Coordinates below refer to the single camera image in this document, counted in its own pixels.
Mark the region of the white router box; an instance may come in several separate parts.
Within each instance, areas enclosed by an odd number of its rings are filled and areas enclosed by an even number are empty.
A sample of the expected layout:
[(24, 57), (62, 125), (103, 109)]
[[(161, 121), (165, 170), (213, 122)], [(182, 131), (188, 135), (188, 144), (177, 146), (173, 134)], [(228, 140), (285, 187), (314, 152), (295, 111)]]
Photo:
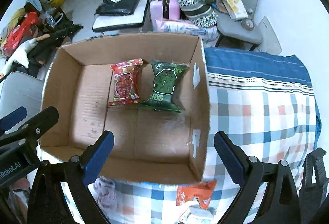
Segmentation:
[(260, 21), (258, 25), (258, 29), (260, 30), (263, 36), (263, 41), (261, 44), (256, 46), (254, 51), (268, 53), (271, 55), (279, 55), (282, 52), (282, 48), (266, 16), (263, 17), (262, 20)]

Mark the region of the grey office chair back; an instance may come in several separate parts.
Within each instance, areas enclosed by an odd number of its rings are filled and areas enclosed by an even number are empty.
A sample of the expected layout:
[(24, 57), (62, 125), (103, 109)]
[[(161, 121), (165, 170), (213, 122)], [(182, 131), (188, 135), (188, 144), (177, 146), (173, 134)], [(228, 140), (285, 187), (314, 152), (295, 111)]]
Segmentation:
[(13, 72), (1, 82), (1, 117), (25, 107), (27, 117), (40, 112), (44, 82), (22, 72)]

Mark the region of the blue green package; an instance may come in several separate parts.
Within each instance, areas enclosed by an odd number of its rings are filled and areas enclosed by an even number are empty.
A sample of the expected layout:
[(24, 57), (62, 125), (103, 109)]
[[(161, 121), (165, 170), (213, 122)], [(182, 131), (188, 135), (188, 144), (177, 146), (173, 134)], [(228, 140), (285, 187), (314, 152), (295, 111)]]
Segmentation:
[(178, 218), (176, 223), (184, 224), (209, 224), (214, 216), (209, 210), (204, 210), (196, 205), (189, 206), (187, 210)]

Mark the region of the black white patterned bag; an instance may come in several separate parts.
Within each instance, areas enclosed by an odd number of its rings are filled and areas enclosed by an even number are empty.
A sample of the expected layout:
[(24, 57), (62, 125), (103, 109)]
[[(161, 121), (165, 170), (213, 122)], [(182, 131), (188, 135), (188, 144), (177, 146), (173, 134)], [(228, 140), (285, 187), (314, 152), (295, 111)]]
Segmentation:
[(181, 11), (191, 23), (199, 28), (213, 27), (218, 22), (218, 14), (212, 7), (216, 0), (176, 0)]

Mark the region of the red plastic bag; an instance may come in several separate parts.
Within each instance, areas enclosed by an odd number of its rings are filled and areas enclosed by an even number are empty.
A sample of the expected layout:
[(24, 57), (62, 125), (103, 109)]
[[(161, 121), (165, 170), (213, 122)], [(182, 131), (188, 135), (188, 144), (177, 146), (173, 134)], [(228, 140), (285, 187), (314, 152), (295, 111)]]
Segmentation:
[(33, 24), (37, 24), (38, 15), (36, 12), (30, 12), (27, 14), (26, 19), (22, 22), (22, 24), (13, 29), (6, 40), (6, 43), (3, 46), (3, 51), (5, 50), (16, 50), (18, 47), (18, 43), (21, 41), (22, 37), (28, 33), (30, 26)]

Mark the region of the yellow paper bag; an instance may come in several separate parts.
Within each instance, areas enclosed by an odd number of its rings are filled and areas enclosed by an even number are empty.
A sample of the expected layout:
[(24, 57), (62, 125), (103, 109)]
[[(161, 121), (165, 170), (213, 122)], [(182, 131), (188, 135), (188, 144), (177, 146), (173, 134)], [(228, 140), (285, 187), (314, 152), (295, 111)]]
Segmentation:
[(238, 21), (248, 17), (242, 0), (222, 0), (232, 20)]

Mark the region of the orange snack pack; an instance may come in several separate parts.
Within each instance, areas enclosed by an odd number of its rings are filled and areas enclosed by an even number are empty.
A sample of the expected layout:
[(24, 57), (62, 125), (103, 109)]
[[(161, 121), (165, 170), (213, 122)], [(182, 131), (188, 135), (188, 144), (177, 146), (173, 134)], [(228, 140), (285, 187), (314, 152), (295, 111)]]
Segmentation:
[(213, 180), (189, 186), (178, 186), (176, 206), (181, 206), (186, 202), (196, 199), (202, 209), (208, 209), (216, 184), (217, 180)]

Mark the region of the grey fabric chair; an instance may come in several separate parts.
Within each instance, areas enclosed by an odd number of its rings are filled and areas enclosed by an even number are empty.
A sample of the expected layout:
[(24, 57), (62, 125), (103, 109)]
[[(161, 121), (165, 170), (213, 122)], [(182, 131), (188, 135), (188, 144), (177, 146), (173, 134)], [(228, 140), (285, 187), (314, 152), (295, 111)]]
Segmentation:
[(223, 39), (237, 40), (251, 46), (262, 43), (262, 33), (253, 20), (258, 0), (216, 0), (216, 2), (226, 9), (225, 13), (218, 13), (219, 39), (216, 46), (220, 46)]

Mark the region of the purple fluffy cloth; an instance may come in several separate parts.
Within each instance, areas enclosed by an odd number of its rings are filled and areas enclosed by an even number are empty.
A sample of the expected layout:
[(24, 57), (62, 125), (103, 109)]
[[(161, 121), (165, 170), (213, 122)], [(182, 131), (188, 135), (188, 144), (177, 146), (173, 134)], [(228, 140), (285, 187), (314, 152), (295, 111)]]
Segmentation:
[(117, 209), (117, 194), (115, 191), (115, 181), (104, 176), (100, 176), (93, 183), (95, 200), (98, 206), (106, 213), (114, 212)]

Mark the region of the green wet wipes pack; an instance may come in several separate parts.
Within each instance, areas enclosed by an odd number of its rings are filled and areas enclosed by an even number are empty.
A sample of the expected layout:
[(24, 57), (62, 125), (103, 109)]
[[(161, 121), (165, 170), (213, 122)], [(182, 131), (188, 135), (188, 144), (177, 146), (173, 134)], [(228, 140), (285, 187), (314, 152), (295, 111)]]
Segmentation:
[(187, 65), (159, 60), (152, 60), (151, 65), (154, 73), (152, 94), (141, 102), (141, 106), (152, 110), (181, 113), (180, 108), (172, 101), (172, 96), (187, 70)]

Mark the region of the plaid checkered bed sheet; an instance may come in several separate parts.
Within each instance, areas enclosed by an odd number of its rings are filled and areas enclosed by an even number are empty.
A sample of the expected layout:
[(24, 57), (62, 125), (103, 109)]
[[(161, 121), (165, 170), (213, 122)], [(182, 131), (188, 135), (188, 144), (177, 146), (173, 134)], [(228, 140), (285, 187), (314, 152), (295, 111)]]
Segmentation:
[[(210, 130), (202, 179), (217, 180), (209, 209), (218, 221), (238, 192), (214, 147), (224, 131), (246, 154), (275, 163), (285, 159), (296, 185), (315, 147), (318, 111), (311, 80), (295, 56), (204, 48)], [(114, 179), (117, 209), (111, 223), (172, 223), (186, 209), (176, 206), (177, 185)]]

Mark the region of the white goose plush toy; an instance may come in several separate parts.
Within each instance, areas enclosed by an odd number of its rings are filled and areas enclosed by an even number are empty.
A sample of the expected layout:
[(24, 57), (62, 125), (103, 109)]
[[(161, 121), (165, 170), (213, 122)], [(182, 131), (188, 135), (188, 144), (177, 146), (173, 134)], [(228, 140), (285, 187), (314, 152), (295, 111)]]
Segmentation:
[(50, 34), (44, 34), (38, 38), (33, 38), (22, 43), (15, 52), (11, 55), (11, 57), (7, 60), (4, 67), (1, 70), (1, 79), (7, 76), (12, 68), (13, 63), (18, 63), (23, 65), (26, 69), (29, 67), (28, 53), (36, 47), (38, 42), (44, 39), (48, 39)]

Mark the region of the round tape roll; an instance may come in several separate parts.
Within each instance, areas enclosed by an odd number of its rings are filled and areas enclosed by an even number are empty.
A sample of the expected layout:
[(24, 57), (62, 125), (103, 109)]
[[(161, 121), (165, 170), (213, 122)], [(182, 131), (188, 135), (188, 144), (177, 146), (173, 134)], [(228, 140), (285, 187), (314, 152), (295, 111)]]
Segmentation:
[(241, 21), (241, 26), (248, 31), (252, 31), (255, 27), (254, 21), (251, 18), (245, 18)]

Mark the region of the brown cardboard box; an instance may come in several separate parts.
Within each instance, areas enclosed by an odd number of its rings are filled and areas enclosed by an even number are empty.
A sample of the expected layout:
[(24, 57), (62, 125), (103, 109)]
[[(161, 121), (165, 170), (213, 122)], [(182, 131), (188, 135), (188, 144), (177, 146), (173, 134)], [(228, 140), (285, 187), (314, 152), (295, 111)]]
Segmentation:
[[(138, 84), (143, 99), (152, 94), (152, 60), (187, 65), (173, 94), (179, 113), (138, 104), (108, 106), (115, 91), (110, 66), (135, 58), (144, 61)], [(210, 101), (204, 47), (197, 36), (136, 33), (63, 45), (45, 80), (42, 107), (49, 106), (57, 108), (59, 121), (40, 138), (43, 156), (67, 161), (108, 130), (114, 148), (101, 175), (164, 185), (202, 180)]]

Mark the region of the red floral wet wipes pack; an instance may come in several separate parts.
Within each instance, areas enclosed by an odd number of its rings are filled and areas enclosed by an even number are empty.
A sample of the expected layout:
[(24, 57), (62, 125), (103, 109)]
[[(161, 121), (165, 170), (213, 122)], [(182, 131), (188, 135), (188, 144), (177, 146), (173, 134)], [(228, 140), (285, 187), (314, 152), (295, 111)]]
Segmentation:
[(114, 94), (113, 100), (107, 106), (137, 104), (141, 102), (138, 89), (139, 73), (143, 59), (131, 59), (112, 64)]

